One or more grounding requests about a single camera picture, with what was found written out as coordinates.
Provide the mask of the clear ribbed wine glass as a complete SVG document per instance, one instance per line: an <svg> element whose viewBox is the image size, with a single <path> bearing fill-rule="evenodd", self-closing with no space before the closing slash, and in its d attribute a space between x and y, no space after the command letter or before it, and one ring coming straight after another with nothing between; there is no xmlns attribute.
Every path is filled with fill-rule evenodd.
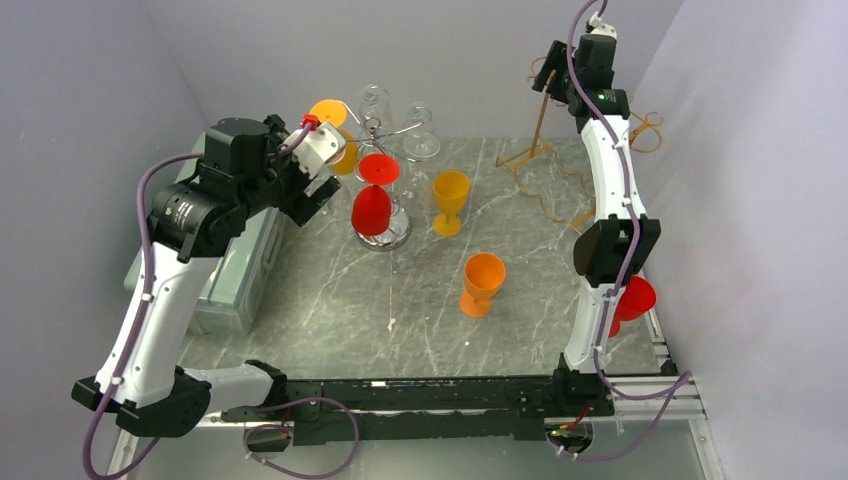
<svg viewBox="0 0 848 480"><path fill-rule="evenodd" d="M362 87L358 92L358 118L368 132L388 134L394 131L390 94L376 84Z"/></svg>
<svg viewBox="0 0 848 480"><path fill-rule="evenodd" d="M402 145L408 158L421 162L436 156L441 142L434 133L430 107L422 101L415 101L406 106L405 114Z"/></svg>

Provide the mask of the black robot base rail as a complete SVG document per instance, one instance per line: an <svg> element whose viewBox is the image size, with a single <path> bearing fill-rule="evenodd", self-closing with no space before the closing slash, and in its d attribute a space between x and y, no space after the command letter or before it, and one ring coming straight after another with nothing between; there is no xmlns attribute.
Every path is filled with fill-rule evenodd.
<svg viewBox="0 0 848 480"><path fill-rule="evenodd" d="M607 418L610 390L594 375L557 369L547 375L291 380L291 406L274 412L248 407L222 413L227 423L278 423L296 446L350 440L510 437L542 441L559 423Z"/></svg>

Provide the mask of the red plastic goblet back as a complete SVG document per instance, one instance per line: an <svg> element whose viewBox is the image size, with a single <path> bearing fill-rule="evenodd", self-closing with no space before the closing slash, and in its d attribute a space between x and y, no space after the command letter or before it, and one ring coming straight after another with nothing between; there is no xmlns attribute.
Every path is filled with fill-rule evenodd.
<svg viewBox="0 0 848 480"><path fill-rule="evenodd" d="M363 236L384 233L390 225L392 200L385 190L400 176L397 162L385 154L369 154L359 163L367 186L355 198L351 212L353 229Z"/></svg>

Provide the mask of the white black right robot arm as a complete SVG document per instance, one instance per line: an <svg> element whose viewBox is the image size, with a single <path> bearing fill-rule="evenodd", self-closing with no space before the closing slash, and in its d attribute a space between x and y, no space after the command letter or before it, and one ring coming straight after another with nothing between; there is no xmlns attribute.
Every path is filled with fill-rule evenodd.
<svg viewBox="0 0 848 480"><path fill-rule="evenodd" d="M595 214L573 247L578 310L561 359L579 374L598 371L620 298L661 233L636 187L629 102L612 85L616 47L615 36L599 30L582 35L576 47L554 41L532 86L567 105L591 167Z"/></svg>

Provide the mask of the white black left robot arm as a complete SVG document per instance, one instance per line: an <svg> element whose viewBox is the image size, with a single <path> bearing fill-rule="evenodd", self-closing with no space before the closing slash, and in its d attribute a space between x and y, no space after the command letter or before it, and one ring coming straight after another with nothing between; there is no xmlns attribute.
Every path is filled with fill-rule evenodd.
<svg viewBox="0 0 848 480"><path fill-rule="evenodd" d="M181 343L204 286L248 221L274 209L306 224L339 190L337 179L319 173L346 145L335 126L309 115L294 131L276 115L226 118L189 154L189 178L153 197L139 185L135 290L107 360L74 384L73 399L142 438L178 438L204 416L232 408L279 417L288 402L282 371L256 360L186 369L178 363Z"/></svg>

